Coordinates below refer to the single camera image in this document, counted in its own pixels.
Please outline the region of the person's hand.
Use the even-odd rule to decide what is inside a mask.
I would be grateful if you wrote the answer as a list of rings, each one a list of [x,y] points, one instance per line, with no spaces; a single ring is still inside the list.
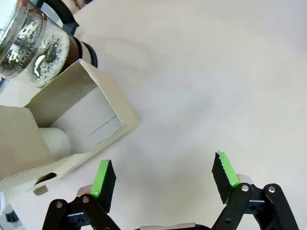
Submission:
[[[89,3],[91,3],[92,1],[93,0],[74,0],[74,3],[77,6],[77,8],[80,10],[86,5],[88,5]]]

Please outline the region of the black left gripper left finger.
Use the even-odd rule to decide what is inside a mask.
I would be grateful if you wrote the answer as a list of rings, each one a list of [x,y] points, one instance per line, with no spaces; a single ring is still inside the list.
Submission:
[[[111,160],[100,162],[90,191],[79,193],[71,202],[55,199],[50,202],[44,230],[80,230],[91,226],[94,230],[118,230],[108,215],[116,182]]]

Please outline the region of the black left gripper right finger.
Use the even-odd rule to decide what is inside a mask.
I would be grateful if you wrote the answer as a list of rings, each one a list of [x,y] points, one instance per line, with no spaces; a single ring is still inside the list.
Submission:
[[[225,152],[216,152],[213,178],[223,204],[213,230],[235,230],[244,214],[253,215],[261,230],[299,229],[287,199],[278,184],[260,189],[237,177]]]

